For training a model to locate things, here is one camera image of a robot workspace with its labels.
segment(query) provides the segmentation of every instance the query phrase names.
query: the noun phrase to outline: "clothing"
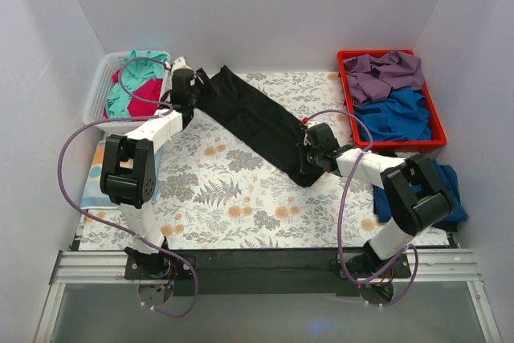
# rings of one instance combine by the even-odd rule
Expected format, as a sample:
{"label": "clothing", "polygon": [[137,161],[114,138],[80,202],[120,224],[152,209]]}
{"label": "clothing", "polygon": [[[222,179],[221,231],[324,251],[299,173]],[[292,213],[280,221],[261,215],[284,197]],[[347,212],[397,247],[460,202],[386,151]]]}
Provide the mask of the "clothing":
{"label": "clothing", "polygon": [[[355,108],[355,115],[368,127],[375,141],[431,140],[430,111],[423,107],[425,100],[423,94],[403,88],[391,92],[385,100]],[[369,141],[361,127],[359,132]]]}
{"label": "clothing", "polygon": [[[169,55],[161,51],[137,51],[133,50],[130,56],[124,61],[137,56],[148,56],[159,60],[169,60]],[[117,71],[112,80],[116,82],[107,97],[107,105],[105,110],[110,118],[118,118],[123,116],[131,116],[128,109],[132,97],[121,88],[118,82]],[[149,80],[162,80],[164,78],[165,69],[159,64],[149,60],[137,60],[129,64],[123,71],[121,80],[123,85],[132,93],[135,93],[141,86],[145,85]]]}
{"label": "clothing", "polygon": [[[162,80],[149,80],[134,92],[146,100],[159,101],[161,96]],[[158,104],[149,104],[137,98],[132,98],[127,106],[130,116],[152,116],[158,108]]]}
{"label": "clothing", "polygon": [[[436,160],[430,160],[432,165],[438,171],[444,181],[447,189],[451,193],[451,197],[455,201],[455,210],[449,214],[441,222],[445,223],[462,223],[467,220],[467,213],[460,203],[459,183],[457,173],[449,165],[440,165]],[[413,190],[417,193],[421,190],[420,186],[413,186]],[[373,186],[373,211],[378,215],[380,223],[387,223],[391,219],[391,209],[387,201],[386,192]]]}
{"label": "clothing", "polygon": [[421,91],[425,79],[421,60],[392,50],[381,58],[369,54],[345,61],[346,78],[354,106],[384,100],[393,90],[411,87]]}
{"label": "clothing", "polygon": [[[82,209],[112,209],[116,208],[116,204],[111,202],[109,196],[103,194],[100,190],[100,176],[102,175],[102,164],[104,162],[105,141],[100,141],[96,146],[95,155],[89,169],[88,179],[84,186],[80,207]],[[161,164],[162,149],[155,154],[155,174],[159,176],[159,165]],[[133,160],[121,162],[126,168],[133,167]],[[157,199],[157,187],[153,192],[152,202]]]}
{"label": "clothing", "polygon": [[201,98],[198,108],[250,146],[257,154],[288,174],[300,186],[312,185],[322,174],[300,172],[297,144],[304,140],[301,122],[258,89],[241,80],[227,66],[212,77],[216,97]]}

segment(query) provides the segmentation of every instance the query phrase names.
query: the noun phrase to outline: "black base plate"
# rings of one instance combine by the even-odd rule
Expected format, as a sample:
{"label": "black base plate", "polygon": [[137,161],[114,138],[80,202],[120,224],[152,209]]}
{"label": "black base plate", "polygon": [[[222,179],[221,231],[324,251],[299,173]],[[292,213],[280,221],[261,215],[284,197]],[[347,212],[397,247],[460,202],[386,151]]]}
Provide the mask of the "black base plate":
{"label": "black base plate", "polygon": [[[351,259],[360,253],[360,248],[347,248],[345,258]],[[336,293],[338,296],[359,296],[357,287],[338,267],[336,248],[188,250],[180,251],[180,255],[195,266],[203,295]],[[141,267],[133,268],[133,264],[128,258],[125,279],[156,279]],[[194,288],[191,272],[184,269],[183,263],[175,262],[174,265],[178,276],[173,295],[191,296]],[[405,256],[393,268],[394,277],[410,277]],[[369,276],[365,272],[353,272],[353,275],[356,278]]]}

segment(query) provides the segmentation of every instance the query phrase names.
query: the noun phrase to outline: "black pants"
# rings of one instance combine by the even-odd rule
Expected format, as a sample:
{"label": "black pants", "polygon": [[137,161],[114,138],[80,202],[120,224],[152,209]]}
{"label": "black pants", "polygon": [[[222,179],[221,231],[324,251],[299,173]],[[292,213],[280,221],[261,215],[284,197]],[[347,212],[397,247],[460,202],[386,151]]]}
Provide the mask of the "black pants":
{"label": "black pants", "polygon": [[240,79],[227,66],[210,80],[217,97],[202,98],[198,108],[288,174],[300,186],[312,185],[323,174],[300,173],[297,144],[304,140],[301,122],[285,108]]}

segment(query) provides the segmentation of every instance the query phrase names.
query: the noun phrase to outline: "plastic basket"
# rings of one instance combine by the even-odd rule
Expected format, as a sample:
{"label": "plastic basket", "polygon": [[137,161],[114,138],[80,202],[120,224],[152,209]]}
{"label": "plastic basket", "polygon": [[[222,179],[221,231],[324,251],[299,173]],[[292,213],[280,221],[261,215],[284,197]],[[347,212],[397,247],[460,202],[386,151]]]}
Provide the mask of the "plastic basket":
{"label": "plastic basket", "polygon": [[[363,50],[363,51],[339,51],[337,53],[337,61],[339,62],[339,71],[341,75],[341,80],[343,82],[343,91],[345,93],[345,104],[348,112],[355,114],[353,109],[352,97],[350,95],[350,89],[348,84],[348,79],[346,78],[345,65],[343,61],[345,59],[354,58],[356,56],[370,54],[375,58],[380,58],[381,56],[387,54],[390,50]],[[406,52],[407,54],[413,55],[414,53],[411,50],[400,50]],[[432,102],[432,98],[430,97],[430,93],[428,92],[428,87],[426,83],[423,84],[423,95],[426,97],[425,108],[430,111],[430,120],[428,121],[428,127],[432,131],[432,139],[429,141],[375,141],[372,150],[395,150],[395,151],[419,151],[420,153],[428,152],[433,149],[440,148],[447,143],[447,137],[444,134],[443,126],[441,125],[441,121],[435,111],[434,103]],[[369,142],[365,141],[361,137],[361,133],[357,127],[357,122],[355,120],[349,120],[350,127],[352,128],[353,139],[355,144],[360,147],[366,147]]]}
{"label": "plastic basket", "polygon": [[[105,118],[104,109],[107,103],[107,95],[114,87],[112,82],[112,75],[118,71],[121,65],[124,63],[124,59],[129,57],[131,51],[120,51],[107,54],[102,61],[98,69],[96,70],[95,79],[91,90],[89,91],[88,98],[86,99],[86,106],[82,115],[82,121],[85,124],[102,120]],[[163,88],[161,94],[164,91],[166,81],[168,79],[169,71],[165,71],[164,79],[162,80]],[[107,134],[126,134],[138,126],[144,121],[139,120],[137,122],[108,122],[105,124],[97,125],[98,128],[105,131]]]}

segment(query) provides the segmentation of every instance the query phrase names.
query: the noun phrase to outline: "purple cloth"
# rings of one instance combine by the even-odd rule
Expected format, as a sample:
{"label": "purple cloth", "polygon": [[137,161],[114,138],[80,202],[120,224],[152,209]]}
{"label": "purple cloth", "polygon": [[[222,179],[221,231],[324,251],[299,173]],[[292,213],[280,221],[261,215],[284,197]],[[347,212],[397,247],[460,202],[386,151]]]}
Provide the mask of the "purple cloth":
{"label": "purple cloth", "polygon": [[366,54],[347,59],[345,70],[355,106],[384,100],[399,88],[412,87],[420,92],[425,83],[421,60],[396,50],[389,51],[381,58]]}

